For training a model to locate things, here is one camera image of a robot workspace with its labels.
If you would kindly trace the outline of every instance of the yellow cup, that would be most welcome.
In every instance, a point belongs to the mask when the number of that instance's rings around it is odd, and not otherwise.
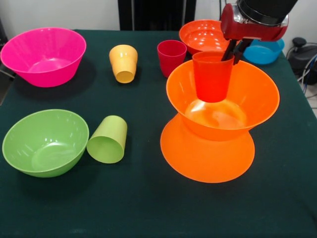
[[[118,45],[109,52],[110,63],[115,79],[120,83],[129,83],[137,70],[138,53],[132,46]]]

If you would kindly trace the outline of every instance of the green bowl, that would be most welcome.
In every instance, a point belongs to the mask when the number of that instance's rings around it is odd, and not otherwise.
[[[21,172],[41,178],[69,171],[83,155],[89,138],[79,115],[60,109],[36,112],[18,121],[5,135],[5,160]]]

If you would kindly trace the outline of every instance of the blue bowl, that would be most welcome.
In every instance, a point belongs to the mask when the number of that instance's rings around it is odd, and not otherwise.
[[[282,39],[273,42],[254,40],[243,56],[252,63],[268,64],[277,59],[284,46]]]

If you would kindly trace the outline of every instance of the red cup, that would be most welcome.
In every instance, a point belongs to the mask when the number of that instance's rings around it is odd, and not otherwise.
[[[167,40],[158,44],[159,65],[166,78],[183,63],[186,52],[186,45],[180,41]]]
[[[223,52],[205,51],[193,55],[197,97],[207,103],[216,103],[227,97],[233,66],[233,57],[221,61]]]

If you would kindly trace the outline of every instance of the pink bowl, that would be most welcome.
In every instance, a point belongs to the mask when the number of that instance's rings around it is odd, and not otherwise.
[[[86,41],[77,32],[46,27],[9,40],[1,50],[0,59],[34,86],[55,87],[75,75],[85,50]]]

